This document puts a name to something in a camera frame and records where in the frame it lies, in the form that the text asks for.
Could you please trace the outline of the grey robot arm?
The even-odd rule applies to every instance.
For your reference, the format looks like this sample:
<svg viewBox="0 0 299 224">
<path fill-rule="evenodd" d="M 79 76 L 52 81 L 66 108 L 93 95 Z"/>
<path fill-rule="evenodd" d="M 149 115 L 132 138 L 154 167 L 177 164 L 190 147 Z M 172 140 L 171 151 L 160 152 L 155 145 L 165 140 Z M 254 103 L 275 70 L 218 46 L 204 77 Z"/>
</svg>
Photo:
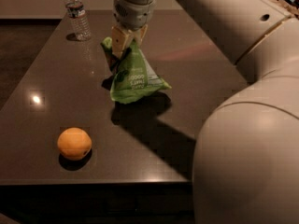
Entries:
<svg viewBox="0 0 299 224">
<path fill-rule="evenodd" d="M 203 125 L 193 154 L 196 224 L 299 224 L 298 7 L 176 0 L 249 86 Z M 141 41 L 154 0 L 114 0 L 113 53 Z"/>
</svg>

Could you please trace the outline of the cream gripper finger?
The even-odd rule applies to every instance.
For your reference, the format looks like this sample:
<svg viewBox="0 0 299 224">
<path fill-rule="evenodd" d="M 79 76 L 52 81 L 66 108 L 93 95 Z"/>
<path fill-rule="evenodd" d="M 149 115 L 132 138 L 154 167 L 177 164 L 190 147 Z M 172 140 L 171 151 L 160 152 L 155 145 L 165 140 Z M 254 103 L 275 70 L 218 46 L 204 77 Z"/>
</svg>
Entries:
<svg viewBox="0 0 299 224">
<path fill-rule="evenodd" d="M 148 30 L 148 25 L 145 24 L 140 29 L 135 31 L 135 42 L 139 47 L 141 46 L 141 44 L 143 42 L 143 39 L 144 39 L 144 36 L 145 36 L 147 30 Z"/>
<path fill-rule="evenodd" d="M 123 28 L 122 26 L 115 25 L 111 30 L 112 38 L 112 53 L 115 57 L 120 59 L 123 53 L 130 47 L 134 39 L 132 31 Z"/>
</svg>

